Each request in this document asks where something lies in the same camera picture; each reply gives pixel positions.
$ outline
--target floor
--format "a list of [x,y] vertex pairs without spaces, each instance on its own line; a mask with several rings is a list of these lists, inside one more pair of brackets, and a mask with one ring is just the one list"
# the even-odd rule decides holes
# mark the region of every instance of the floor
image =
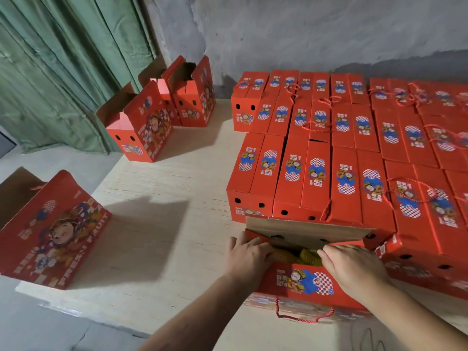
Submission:
[[[20,166],[44,181],[66,169],[87,192],[94,192],[121,156],[121,153],[108,156],[81,153],[69,147],[23,154],[20,147],[15,147],[0,159],[0,182]],[[77,311],[50,307],[47,302],[15,292],[18,283],[0,276],[0,344],[3,350],[134,351],[147,337],[144,333],[80,317]]]

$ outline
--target hand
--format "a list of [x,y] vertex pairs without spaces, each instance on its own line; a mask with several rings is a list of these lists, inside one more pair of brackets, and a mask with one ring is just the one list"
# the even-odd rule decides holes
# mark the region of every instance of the hand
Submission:
[[343,291],[364,306],[378,298],[382,288],[393,286],[382,261],[366,248],[325,245],[317,253]]
[[226,260],[224,276],[241,287],[242,292],[249,296],[260,285],[263,274],[272,265],[274,259],[272,246],[255,238],[247,242],[245,232],[229,238],[226,244]]

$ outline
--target red cord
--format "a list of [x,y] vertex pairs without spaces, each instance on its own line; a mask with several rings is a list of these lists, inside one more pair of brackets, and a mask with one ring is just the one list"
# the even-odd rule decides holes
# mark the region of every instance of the red cord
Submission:
[[295,317],[289,316],[289,315],[280,315],[278,298],[275,298],[275,304],[276,304],[276,316],[278,318],[285,318],[285,319],[294,320],[294,321],[297,321],[297,322],[306,322],[308,324],[317,324],[320,319],[327,318],[327,317],[329,317],[329,316],[331,316],[331,315],[333,315],[335,313],[335,308],[331,307],[331,309],[330,309],[330,311],[328,313],[319,315],[317,318],[315,318],[315,320],[301,319],[301,318],[295,318]]

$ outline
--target gray wall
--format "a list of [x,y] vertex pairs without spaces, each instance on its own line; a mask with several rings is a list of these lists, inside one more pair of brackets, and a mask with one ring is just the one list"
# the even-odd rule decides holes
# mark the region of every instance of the gray wall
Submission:
[[144,0],[167,63],[210,58],[229,97],[245,70],[468,81],[468,0]]

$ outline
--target light wood surface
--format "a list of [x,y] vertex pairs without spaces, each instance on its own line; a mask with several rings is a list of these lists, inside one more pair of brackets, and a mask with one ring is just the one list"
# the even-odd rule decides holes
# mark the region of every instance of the light wood surface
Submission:
[[[93,197],[114,213],[67,291],[21,282],[17,291],[59,310],[153,333],[219,277],[224,245],[244,225],[231,221],[225,188],[244,133],[229,100],[217,100],[208,128],[176,128],[154,164],[123,157]],[[404,285],[468,331],[468,303]],[[241,307],[216,350],[359,350],[367,327],[387,350],[398,342],[375,319],[302,324]]]

